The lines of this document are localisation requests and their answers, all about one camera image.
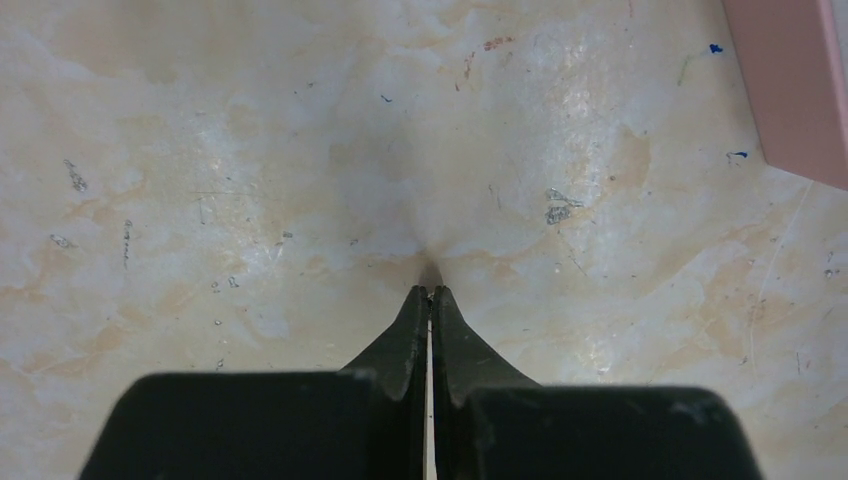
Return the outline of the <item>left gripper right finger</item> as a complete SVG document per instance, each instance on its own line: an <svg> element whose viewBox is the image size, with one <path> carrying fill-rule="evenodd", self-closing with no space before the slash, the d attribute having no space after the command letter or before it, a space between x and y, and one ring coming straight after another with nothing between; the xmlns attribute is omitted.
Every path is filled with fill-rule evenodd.
<svg viewBox="0 0 848 480"><path fill-rule="evenodd" d="M736 415L688 386L542 385L464 320L445 286L432 306L441 479L758 479Z"/></svg>

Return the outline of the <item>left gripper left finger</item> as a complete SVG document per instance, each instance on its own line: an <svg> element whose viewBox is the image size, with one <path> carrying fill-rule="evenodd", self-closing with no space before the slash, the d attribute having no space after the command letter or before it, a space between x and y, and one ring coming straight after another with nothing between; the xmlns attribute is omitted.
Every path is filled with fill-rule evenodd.
<svg viewBox="0 0 848 480"><path fill-rule="evenodd" d="M337 371L159 373L116 402L84 479L421 479L427 291Z"/></svg>

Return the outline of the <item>pink divided tray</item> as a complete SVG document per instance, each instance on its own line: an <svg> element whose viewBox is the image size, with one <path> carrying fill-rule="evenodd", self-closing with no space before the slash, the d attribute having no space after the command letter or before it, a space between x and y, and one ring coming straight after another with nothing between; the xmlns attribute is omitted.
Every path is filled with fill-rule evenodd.
<svg viewBox="0 0 848 480"><path fill-rule="evenodd" d="M847 84L830 1L724 0L765 161L847 187Z"/></svg>

